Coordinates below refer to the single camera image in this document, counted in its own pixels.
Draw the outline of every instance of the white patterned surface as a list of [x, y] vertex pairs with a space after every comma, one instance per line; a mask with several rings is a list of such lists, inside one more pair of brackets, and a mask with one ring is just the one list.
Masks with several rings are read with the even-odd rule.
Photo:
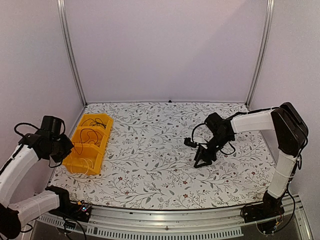
[[[55, 170], [51, 184], [73, 200], [138, 209], [195, 209], [260, 201], [275, 164], [259, 132], [236, 135], [236, 152], [217, 154], [211, 166], [195, 169], [196, 150], [183, 144], [192, 129], [218, 112], [223, 118], [247, 111], [233, 103], [99, 103], [85, 113], [114, 119], [100, 175]], [[209, 140], [204, 126], [195, 137]], [[232, 149], [226, 145], [225, 152]]]

